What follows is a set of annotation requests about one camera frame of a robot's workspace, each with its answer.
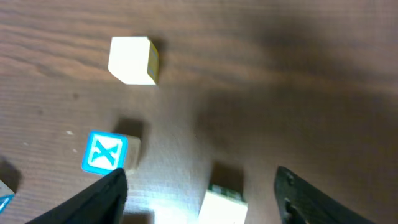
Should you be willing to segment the blue X wooden block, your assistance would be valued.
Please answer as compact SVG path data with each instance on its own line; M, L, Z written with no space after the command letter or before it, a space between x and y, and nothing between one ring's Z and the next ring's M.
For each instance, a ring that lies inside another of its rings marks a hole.
M135 136L92 130L83 155L81 169L85 172L108 175L123 168L125 173L137 169L141 139Z

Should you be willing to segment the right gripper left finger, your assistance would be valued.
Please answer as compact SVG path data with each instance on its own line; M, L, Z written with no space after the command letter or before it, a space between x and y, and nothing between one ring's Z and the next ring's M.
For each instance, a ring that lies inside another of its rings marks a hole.
M126 199L126 174L117 168L28 224L120 224Z

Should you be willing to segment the wooden block mid table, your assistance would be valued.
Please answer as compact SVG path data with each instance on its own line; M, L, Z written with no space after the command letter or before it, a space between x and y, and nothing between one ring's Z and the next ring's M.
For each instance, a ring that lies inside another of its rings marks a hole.
M156 85L159 81L159 53L146 36L113 37L108 70L126 85Z

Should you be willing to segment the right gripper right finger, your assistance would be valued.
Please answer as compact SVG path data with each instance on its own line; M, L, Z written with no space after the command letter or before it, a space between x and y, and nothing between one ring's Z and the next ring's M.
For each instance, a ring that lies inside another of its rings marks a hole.
M274 193L283 224L372 223L283 166L277 168Z

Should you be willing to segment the yellow-sided wooden block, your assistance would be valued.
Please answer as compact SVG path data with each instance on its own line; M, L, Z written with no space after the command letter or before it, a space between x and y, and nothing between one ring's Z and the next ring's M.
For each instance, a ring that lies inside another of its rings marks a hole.
M210 184L198 214L201 224L244 224L248 204L241 192Z

